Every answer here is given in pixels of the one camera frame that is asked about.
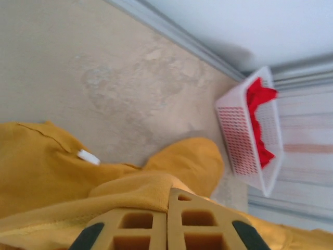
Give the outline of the red cloth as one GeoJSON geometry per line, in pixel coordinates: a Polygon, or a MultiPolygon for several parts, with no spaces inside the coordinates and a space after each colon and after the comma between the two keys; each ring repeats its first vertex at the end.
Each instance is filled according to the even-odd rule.
{"type": "Polygon", "coordinates": [[[262,78],[257,78],[248,87],[246,93],[248,111],[262,169],[264,169],[266,165],[270,163],[270,161],[275,157],[275,155],[266,149],[265,143],[262,140],[261,125],[256,118],[255,113],[261,105],[274,100],[276,97],[277,91],[272,88],[264,87],[262,78]]]}

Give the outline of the striped enclosure side panel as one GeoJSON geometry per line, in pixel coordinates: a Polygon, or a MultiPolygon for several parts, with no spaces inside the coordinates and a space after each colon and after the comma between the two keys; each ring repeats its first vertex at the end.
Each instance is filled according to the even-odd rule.
{"type": "Polygon", "coordinates": [[[333,210],[333,52],[273,76],[286,159],[272,197],[333,210]]]}

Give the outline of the white plastic mesh basket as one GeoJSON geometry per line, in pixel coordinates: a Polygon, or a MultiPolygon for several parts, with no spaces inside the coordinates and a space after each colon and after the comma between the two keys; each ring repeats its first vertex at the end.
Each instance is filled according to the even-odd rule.
{"type": "Polygon", "coordinates": [[[246,100],[248,88],[257,79],[262,81],[263,87],[274,88],[270,68],[262,67],[219,98],[215,103],[215,109],[234,175],[269,197],[282,166],[284,147],[277,101],[271,100],[260,105],[255,111],[255,117],[262,130],[262,141],[266,149],[274,155],[265,167],[261,167],[246,100]]]}

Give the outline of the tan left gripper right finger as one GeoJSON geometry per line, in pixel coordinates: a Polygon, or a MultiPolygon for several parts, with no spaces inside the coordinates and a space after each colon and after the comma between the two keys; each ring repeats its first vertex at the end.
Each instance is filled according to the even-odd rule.
{"type": "Polygon", "coordinates": [[[168,250],[271,250],[244,216],[181,189],[167,218],[168,250]]]}

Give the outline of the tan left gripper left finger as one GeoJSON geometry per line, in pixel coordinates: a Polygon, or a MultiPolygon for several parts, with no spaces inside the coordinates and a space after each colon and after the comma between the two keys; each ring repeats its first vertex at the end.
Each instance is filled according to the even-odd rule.
{"type": "Polygon", "coordinates": [[[167,215],[116,208],[92,219],[68,250],[167,250],[167,215]]]}

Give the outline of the mustard yellow t-shirt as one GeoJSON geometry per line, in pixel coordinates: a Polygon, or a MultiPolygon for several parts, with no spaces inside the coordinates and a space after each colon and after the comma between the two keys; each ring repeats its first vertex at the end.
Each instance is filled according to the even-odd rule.
{"type": "MultiPolygon", "coordinates": [[[[168,222],[172,188],[214,202],[223,171],[218,147],[202,137],[171,144],[143,167],[93,164],[85,152],[49,122],[0,124],[0,250],[68,250],[92,219],[116,208],[165,213],[168,222]]],[[[333,250],[331,233],[230,210],[248,219],[271,250],[333,250]]]]}

